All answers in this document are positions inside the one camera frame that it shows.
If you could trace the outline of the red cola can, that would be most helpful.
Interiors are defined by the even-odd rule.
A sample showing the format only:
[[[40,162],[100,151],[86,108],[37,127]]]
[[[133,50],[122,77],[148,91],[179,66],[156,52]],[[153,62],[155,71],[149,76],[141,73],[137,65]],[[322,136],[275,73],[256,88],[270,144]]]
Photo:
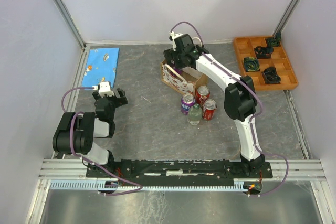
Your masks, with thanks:
[[[203,104],[203,119],[210,121],[217,109],[217,103],[213,99],[207,99]]]
[[[205,103],[205,101],[209,98],[210,96],[210,90],[207,86],[199,86],[198,89],[196,90],[196,95],[195,95],[195,100],[196,103],[202,107]]]

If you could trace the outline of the purple fanta can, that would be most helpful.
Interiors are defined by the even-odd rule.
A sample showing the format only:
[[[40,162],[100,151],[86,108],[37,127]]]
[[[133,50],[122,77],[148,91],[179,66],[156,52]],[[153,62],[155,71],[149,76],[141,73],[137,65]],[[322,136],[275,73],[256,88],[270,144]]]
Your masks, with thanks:
[[[195,98],[192,94],[186,93],[181,98],[181,112],[188,115],[191,107],[195,104]]]

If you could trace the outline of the clear green-cap bottle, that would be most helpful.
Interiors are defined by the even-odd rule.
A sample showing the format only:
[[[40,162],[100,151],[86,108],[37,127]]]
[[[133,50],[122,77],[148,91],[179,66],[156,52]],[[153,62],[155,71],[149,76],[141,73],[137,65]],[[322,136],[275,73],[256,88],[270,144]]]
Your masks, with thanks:
[[[192,126],[196,126],[202,119],[203,111],[198,103],[195,103],[188,111],[188,122]]]

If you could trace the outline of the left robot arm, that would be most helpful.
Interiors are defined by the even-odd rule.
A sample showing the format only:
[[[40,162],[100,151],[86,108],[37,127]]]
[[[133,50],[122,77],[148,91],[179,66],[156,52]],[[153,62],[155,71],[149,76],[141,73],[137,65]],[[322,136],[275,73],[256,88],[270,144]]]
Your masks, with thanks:
[[[53,137],[54,151],[81,157],[91,170],[98,170],[105,177],[112,176],[116,171],[113,154],[97,145],[94,139],[111,138],[114,135],[115,110],[128,104],[125,91],[118,88],[117,92],[118,97],[111,90],[106,94],[94,91],[94,112],[80,115],[65,112]]]

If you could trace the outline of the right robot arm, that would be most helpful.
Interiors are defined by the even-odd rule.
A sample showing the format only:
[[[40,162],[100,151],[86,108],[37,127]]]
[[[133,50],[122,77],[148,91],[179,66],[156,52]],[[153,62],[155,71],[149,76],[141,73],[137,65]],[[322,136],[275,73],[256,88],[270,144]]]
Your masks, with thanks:
[[[239,170],[246,177],[259,173],[265,157],[260,150],[255,127],[258,97],[250,77],[241,77],[219,63],[189,34],[170,31],[172,48],[164,51],[166,63],[178,68],[191,67],[209,77],[224,91],[224,110],[234,120],[240,140]]]

